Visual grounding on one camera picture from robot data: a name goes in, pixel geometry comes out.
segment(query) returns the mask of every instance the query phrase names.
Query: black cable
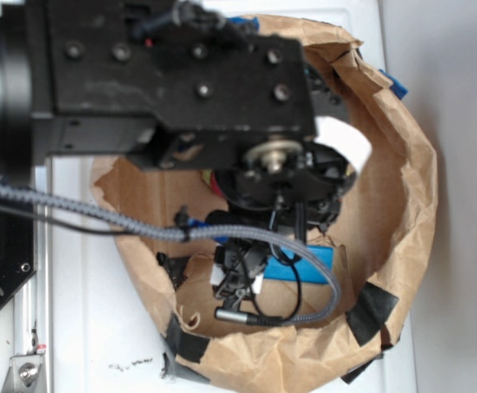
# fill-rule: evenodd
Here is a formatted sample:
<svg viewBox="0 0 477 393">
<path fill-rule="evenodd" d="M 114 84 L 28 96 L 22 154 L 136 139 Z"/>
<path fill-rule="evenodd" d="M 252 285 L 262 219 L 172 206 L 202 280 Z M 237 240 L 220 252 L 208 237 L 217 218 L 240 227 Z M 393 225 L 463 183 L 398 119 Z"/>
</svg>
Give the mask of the black cable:
<svg viewBox="0 0 477 393">
<path fill-rule="evenodd" d="M 88 234 L 88 235 L 96 235 L 96 236 L 131 236 L 134 234 L 127 231 L 106 231 L 102 229 L 92 229 L 92 228 L 84 228 L 80 227 L 79 225 L 74 225 L 71 223 L 67 223 L 66 221 L 62 221 L 59 219 L 54 219 L 53 217 L 47 217 L 45 215 L 37 215 L 35 213 L 30 213 L 29 211 L 24 211 L 16 207 L 4 206 L 0 204 L 0 212 L 5 213 L 7 215 L 14 215 L 15 217 L 21 219 L 28 219 L 30 221 L 42 221 L 44 223 L 48 223 L 51 225 L 56 225 L 58 227 L 62 227 L 65 229 L 69 229 L 72 231 Z"/>
<path fill-rule="evenodd" d="M 298 275 L 297 269 L 295 269 L 294 266 L 292 266 L 293 273 L 295 274 L 295 278 L 297 280 L 297 285 L 298 285 L 298 302 L 295 308 L 293 309 L 292 313 L 284 318 L 284 317 L 274 317 L 271 315 L 266 315 L 262 311 L 261 307 L 257 303 L 257 296 L 255 295 L 255 292 L 253 292 L 253 283 L 252 280 L 250 279 L 248 275 L 248 267 L 246 265 L 246 260 L 244 259 L 244 255 L 242 254 L 242 251 L 240 248 L 232 241 L 229 241 L 229 244 L 226 243 L 227 246 L 229 246 L 233 251 L 235 251 L 235 254 L 237 254 L 238 261 L 240 262 L 242 269 L 244 271 L 244 277 L 246 279 L 246 285 L 249 288 L 249 292 L 252 298 L 252 303 L 253 306 L 255 307 L 255 310 L 261 317 L 261 320 L 263 320 L 264 324 L 266 326 L 278 326 L 280 323 L 284 323 L 289 321 L 291 318 L 293 318 L 295 315 L 297 315 L 297 312 L 299 311 L 301 307 L 301 302 L 302 302 L 302 284 L 301 284 L 301 279 L 300 276 Z"/>
</svg>

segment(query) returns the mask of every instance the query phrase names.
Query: screw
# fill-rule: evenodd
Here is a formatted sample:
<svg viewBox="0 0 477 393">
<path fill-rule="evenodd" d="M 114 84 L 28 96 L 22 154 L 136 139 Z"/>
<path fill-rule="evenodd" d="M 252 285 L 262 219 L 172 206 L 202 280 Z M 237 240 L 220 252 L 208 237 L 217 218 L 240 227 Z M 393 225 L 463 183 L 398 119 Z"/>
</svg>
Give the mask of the screw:
<svg viewBox="0 0 477 393">
<path fill-rule="evenodd" d="M 206 45 L 203 43 L 197 43 L 191 48 L 191 54 L 195 59 L 204 60 L 207 58 L 209 51 L 207 50 Z"/>
<path fill-rule="evenodd" d="M 18 370 L 18 375 L 20 379 L 24 382 L 32 382 L 36 379 L 39 370 L 34 366 L 34 364 L 26 363 Z"/>
<path fill-rule="evenodd" d="M 254 169 L 250 169 L 250 170 L 246 171 L 246 173 L 244 174 L 244 176 L 245 176 L 246 178 L 254 178 L 256 174 L 257 174 L 257 172 L 255 172 Z"/>
<path fill-rule="evenodd" d="M 266 54 L 266 59 L 272 65 L 277 65 L 282 62 L 282 53 L 279 49 L 270 49 Z"/>
<path fill-rule="evenodd" d="M 65 52 L 67 57 L 71 60 L 78 60 L 84 55 L 85 48 L 84 45 L 78 41 L 68 41 L 66 43 Z"/>
<path fill-rule="evenodd" d="M 195 140 L 195 133 L 183 133 L 180 135 L 180 140 L 182 142 L 192 142 Z"/>
<path fill-rule="evenodd" d="M 331 105 L 338 105 L 340 104 L 340 97 L 339 96 L 332 96 L 330 99 L 329 99 L 329 103 Z"/>
<path fill-rule="evenodd" d="M 213 95 L 213 87 L 206 82 L 202 82 L 197 85 L 197 95 L 200 98 L 209 98 Z"/>
<path fill-rule="evenodd" d="M 115 44 L 111 53 L 120 63 L 125 63 L 131 58 L 131 49 L 124 43 Z"/>
<path fill-rule="evenodd" d="M 277 84 L 273 89 L 273 95 L 277 101 L 286 102 L 290 96 L 289 87 L 285 84 Z"/>
<path fill-rule="evenodd" d="M 160 166 L 161 169 L 172 169 L 173 167 L 175 167 L 175 162 L 164 161 L 164 162 L 161 162 L 158 166 Z"/>
</svg>

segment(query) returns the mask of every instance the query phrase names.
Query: silver connector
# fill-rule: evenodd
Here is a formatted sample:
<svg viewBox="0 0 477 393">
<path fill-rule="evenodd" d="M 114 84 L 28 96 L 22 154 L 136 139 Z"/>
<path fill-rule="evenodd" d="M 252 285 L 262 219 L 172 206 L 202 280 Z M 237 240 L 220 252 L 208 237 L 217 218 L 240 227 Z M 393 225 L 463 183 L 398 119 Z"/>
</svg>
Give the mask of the silver connector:
<svg viewBox="0 0 477 393">
<path fill-rule="evenodd" d="M 221 321 L 246 324 L 248 322 L 248 314 L 241 311 L 229 311 L 228 309 L 218 308 L 215 310 L 215 318 Z"/>
</svg>

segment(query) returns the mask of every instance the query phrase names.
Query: blue block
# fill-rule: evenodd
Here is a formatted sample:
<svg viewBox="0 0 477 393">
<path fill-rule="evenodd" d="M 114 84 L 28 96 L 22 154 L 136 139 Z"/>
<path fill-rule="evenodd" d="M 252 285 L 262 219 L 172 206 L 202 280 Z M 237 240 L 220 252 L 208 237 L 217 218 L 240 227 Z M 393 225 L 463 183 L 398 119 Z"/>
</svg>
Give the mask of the blue block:
<svg viewBox="0 0 477 393">
<path fill-rule="evenodd" d="M 395 93 L 399 100 L 402 100 L 404 96 L 408 94 L 408 89 L 404 87 L 404 85 L 401 84 L 398 80 L 396 80 L 392 75 L 388 74 L 386 71 L 379 71 L 392 80 L 393 84 L 389 87 L 389 89 Z"/>
<path fill-rule="evenodd" d="M 313 254 L 317 255 L 328 269 L 332 269 L 334 264 L 333 248 L 323 246 L 308 246 L 307 248 L 312 251 Z M 293 258 L 294 253 L 291 251 L 285 250 L 284 248 L 282 251 L 290 259 Z M 315 266 L 310 264 L 307 260 L 299 260 L 295 264 L 295 268 L 297 269 L 302 282 L 310 282 L 314 284 L 328 283 Z M 295 281 L 295 274 L 293 274 L 293 271 L 289 266 L 281 264 L 279 260 L 272 256 L 268 260 L 268 265 L 264 271 L 264 278 L 269 278 L 271 280 Z"/>
</svg>

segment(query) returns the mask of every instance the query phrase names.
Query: metal bracket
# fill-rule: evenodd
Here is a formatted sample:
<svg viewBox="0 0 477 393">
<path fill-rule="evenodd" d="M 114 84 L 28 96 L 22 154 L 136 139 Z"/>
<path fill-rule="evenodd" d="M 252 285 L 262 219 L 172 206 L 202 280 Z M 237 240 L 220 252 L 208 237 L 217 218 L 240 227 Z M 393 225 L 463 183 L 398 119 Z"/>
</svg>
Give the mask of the metal bracket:
<svg viewBox="0 0 477 393">
<path fill-rule="evenodd" d="M 14 356 L 11 358 L 2 393 L 45 393 L 45 380 L 43 355 Z"/>
</svg>

